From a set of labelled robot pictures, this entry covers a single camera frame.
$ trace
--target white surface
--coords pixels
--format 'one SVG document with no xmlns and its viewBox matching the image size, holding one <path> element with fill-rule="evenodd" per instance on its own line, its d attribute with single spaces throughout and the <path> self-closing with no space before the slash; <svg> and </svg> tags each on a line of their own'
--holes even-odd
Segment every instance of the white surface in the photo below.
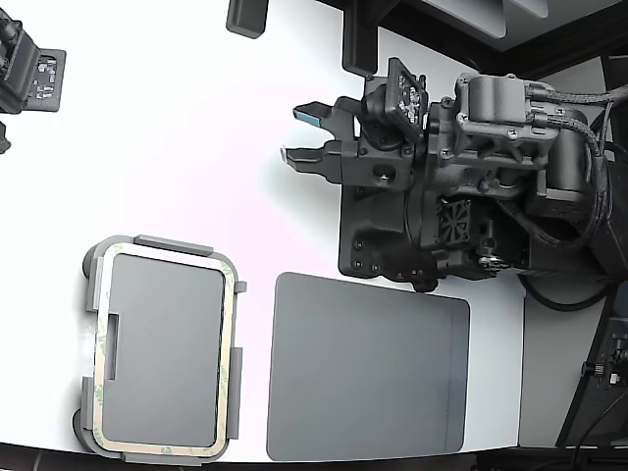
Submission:
<svg viewBox="0 0 628 471">
<path fill-rule="evenodd" d="M 227 5 L 4 1 L 38 44 L 67 49 L 68 65 L 59 114 L 3 118 L 14 146 L 0 157 L 0 442 L 80 450 L 71 418 L 95 323 L 82 257 L 107 236 L 148 234 L 212 245 L 248 281 L 235 327 L 240 435 L 222 459 L 269 459 L 275 279 L 341 278 L 340 188 L 295 173 L 279 149 L 329 139 L 292 107 L 360 97 L 362 80 L 341 69 L 339 11 L 273 0 L 253 41 L 225 30 Z M 427 75 L 434 99 L 467 70 L 382 31 L 382 73 L 392 55 Z M 516 445 L 523 290 L 500 278 L 438 292 L 472 309 L 464 450 Z"/>
</svg>

